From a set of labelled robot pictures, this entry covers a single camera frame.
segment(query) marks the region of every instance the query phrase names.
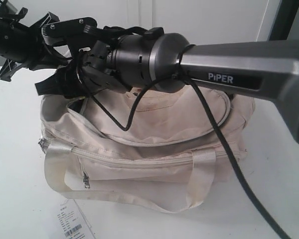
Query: beige bag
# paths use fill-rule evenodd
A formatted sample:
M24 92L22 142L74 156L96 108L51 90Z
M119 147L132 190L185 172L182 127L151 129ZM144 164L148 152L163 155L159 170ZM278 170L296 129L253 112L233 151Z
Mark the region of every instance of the beige bag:
M200 89L236 159L244 158L241 131L254 111L253 99L230 101L224 92ZM103 91L96 98L125 125L136 96ZM72 103L47 95L41 105L45 177L66 198L180 212L200 205L212 183L232 172L190 86L174 94L147 92L127 132L92 100L85 99L80 114L69 108Z

